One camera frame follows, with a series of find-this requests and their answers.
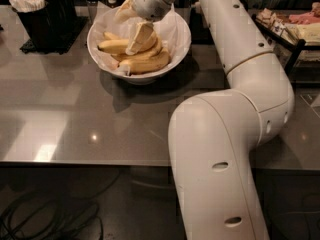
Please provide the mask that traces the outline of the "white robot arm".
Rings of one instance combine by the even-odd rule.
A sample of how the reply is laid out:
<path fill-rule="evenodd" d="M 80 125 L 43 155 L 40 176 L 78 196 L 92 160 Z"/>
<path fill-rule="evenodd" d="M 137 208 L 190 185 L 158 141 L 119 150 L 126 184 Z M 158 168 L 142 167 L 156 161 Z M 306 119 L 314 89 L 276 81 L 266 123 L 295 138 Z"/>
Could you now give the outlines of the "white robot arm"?
<path fill-rule="evenodd" d="M 133 0 L 124 18 L 160 20 L 175 0 Z M 187 240 L 269 240 L 250 151 L 294 107 L 291 83 L 239 0 L 199 0 L 229 87 L 173 112 L 168 145 Z"/>

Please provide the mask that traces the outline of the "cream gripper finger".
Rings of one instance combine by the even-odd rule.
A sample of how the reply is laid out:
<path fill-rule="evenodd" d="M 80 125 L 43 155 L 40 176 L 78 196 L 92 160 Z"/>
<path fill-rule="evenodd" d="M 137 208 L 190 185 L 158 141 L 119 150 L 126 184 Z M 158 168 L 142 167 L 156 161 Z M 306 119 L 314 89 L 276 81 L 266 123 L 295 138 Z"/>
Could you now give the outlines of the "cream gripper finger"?
<path fill-rule="evenodd" d="M 133 25 L 130 29 L 128 45 L 125 53 L 135 55 L 150 49 L 156 42 L 156 33 L 152 22 L 143 21 Z"/>
<path fill-rule="evenodd" d="M 115 13 L 114 20 L 116 23 L 124 23 L 137 16 L 138 14 L 133 8 L 133 0 L 125 0 Z"/>

